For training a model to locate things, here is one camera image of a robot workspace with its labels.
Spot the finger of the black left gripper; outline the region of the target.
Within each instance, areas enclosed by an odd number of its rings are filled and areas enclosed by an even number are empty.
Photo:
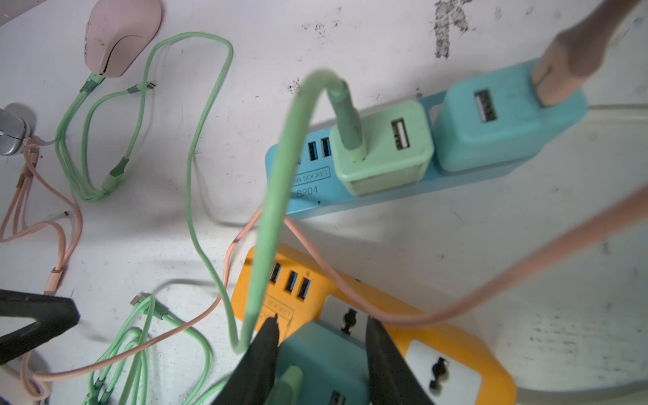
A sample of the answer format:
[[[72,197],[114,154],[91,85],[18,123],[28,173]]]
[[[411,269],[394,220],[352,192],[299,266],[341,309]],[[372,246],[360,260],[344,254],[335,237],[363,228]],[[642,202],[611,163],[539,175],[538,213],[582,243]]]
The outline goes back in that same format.
[[[1,290],[1,317],[32,323],[1,337],[1,365],[27,354],[75,327],[80,314],[70,298]]]

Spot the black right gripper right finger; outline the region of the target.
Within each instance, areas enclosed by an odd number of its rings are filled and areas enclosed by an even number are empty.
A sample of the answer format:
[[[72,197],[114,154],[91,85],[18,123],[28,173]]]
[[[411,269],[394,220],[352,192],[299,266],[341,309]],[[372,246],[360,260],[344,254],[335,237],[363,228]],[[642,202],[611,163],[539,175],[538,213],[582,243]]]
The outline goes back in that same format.
[[[366,327],[366,353],[373,405],[433,404],[383,324],[373,317]]]

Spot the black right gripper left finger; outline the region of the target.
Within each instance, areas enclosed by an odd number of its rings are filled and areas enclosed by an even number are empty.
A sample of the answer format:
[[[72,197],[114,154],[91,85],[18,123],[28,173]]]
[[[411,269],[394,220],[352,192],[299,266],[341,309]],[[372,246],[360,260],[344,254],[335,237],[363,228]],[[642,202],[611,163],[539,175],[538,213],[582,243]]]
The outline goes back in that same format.
[[[268,317],[213,404],[264,404],[275,382],[278,317]]]

